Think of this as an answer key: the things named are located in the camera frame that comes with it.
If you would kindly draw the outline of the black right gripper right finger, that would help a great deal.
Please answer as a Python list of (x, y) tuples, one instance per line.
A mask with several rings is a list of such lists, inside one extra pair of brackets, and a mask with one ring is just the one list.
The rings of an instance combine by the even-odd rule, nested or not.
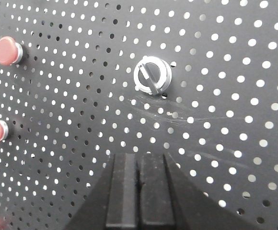
[(140, 185), (140, 224), (174, 226), (175, 219), (162, 155), (143, 155)]

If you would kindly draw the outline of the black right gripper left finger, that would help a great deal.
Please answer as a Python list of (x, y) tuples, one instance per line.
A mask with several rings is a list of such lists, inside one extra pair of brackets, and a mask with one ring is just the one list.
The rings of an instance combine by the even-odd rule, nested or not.
[(138, 175), (133, 154), (115, 156), (105, 226), (136, 228), (138, 226)]

